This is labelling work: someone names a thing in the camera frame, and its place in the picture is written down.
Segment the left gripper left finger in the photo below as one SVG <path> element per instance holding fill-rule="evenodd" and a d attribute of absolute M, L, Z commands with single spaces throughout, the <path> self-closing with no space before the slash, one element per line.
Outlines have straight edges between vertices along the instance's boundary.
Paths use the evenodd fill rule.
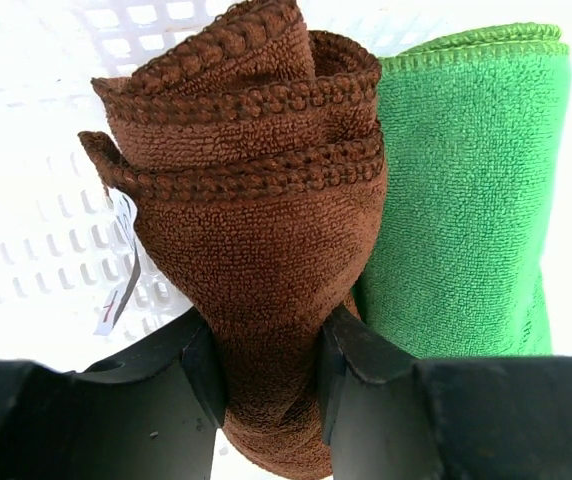
<path fill-rule="evenodd" d="M 225 409 L 197 314 L 82 372 L 0 361 L 0 480 L 207 479 Z"/>

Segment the green microfibre towel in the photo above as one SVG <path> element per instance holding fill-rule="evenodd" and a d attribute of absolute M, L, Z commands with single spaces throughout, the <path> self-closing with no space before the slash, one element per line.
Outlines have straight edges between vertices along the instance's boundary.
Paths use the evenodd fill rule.
<path fill-rule="evenodd" d="M 362 320 L 416 357 L 548 355 L 541 257 L 571 83 L 557 26 L 433 39 L 381 62 L 382 224 Z"/>

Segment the brown microfibre towel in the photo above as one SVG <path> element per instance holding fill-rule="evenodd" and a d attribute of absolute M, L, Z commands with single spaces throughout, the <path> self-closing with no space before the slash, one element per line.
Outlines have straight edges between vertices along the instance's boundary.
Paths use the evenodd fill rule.
<path fill-rule="evenodd" d="M 288 479 L 331 473 L 317 336 L 351 304 L 382 220 L 380 76 L 295 2 L 244 1 L 130 76 L 92 80 L 109 131 L 81 144 L 214 334 L 227 439 Z"/>

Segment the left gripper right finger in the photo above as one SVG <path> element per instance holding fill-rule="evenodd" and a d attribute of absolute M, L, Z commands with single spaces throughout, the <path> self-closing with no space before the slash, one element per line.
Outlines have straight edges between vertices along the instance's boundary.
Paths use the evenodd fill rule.
<path fill-rule="evenodd" d="M 572 357 L 420 360 L 339 307 L 318 392 L 337 479 L 572 479 Z"/>

